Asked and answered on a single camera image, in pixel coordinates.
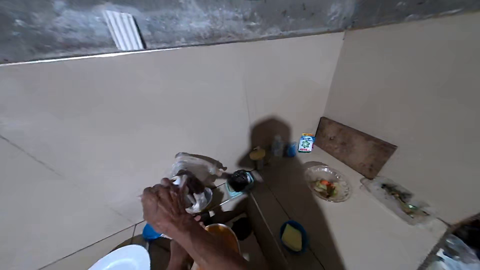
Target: vegetables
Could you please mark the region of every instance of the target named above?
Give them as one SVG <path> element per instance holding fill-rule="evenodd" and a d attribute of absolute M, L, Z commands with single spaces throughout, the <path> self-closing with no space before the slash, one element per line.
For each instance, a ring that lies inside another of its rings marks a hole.
<path fill-rule="evenodd" d="M 330 198 L 331 196 L 338 194 L 338 183 L 331 183 L 325 179 L 320 179 L 313 181 L 311 185 L 315 191 L 326 198 Z"/>

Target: yellow sponge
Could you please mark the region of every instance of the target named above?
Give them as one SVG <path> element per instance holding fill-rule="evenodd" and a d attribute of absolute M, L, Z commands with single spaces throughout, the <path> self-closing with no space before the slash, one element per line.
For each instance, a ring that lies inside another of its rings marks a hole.
<path fill-rule="evenodd" d="M 287 224 L 282 234 L 282 242 L 293 251 L 301 251 L 301 232 Z"/>

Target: kitchen counter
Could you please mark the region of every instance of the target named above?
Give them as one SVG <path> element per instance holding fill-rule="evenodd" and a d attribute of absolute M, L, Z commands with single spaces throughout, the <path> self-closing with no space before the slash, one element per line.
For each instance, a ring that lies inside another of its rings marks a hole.
<path fill-rule="evenodd" d="M 328 202 L 309 190 L 303 169 L 321 163 L 347 177 L 353 188 L 347 201 Z M 439 220 L 408 225 L 360 189 L 361 174 L 318 147 L 266 167 L 261 176 L 266 187 L 260 183 L 252 194 L 272 235 L 279 242 L 281 223 L 293 219 L 309 236 L 310 250 L 305 254 L 292 255 L 282 248 L 291 269 L 315 269 L 309 261 L 313 255 L 326 270 L 415 270 L 447 229 Z M 266 193 L 271 193 L 275 202 L 268 201 Z"/>

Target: blue bowl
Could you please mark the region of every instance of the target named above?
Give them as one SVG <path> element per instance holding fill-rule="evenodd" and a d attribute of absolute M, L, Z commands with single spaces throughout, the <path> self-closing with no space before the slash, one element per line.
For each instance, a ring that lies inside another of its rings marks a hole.
<path fill-rule="evenodd" d="M 292 226 L 293 228 L 300 231 L 300 233 L 301 233 L 301 251 L 293 251 L 283 243 L 282 235 L 283 235 L 283 231 L 285 230 L 285 227 L 287 226 L 287 224 L 290 224 L 290 226 Z M 282 227 L 280 227 L 280 242 L 282 242 L 282 246 L 292 254 L 303 253 L 303 252 L 305 252 L 305 250 L 307 250 L 307 246 L 308 246 L 307 232 L 302 227 L 302 225 L 300 225 L 300 223 L 298 223 L 296 221 L 287 221 L 287 222 L 282 224 Z"/>

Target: concrete wall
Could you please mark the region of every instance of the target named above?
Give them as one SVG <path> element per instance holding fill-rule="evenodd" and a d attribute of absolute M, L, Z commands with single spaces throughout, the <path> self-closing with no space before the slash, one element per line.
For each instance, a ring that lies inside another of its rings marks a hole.
<path fill-rule="evenodd" d="M 480 212 L 480 14 L 347 32 L 325 116 L 398 145 L 380 175 L 457 222 Z"/>
<path fill-rule="evenodd" d="M 276 116 L 294 139 L 314 132 L 342 42 L 335 33 L 0 67 L 3 269 L 38 269 L 140 222 L 138 196 L 177 152 L 233 172 L 252 123 Z"/>

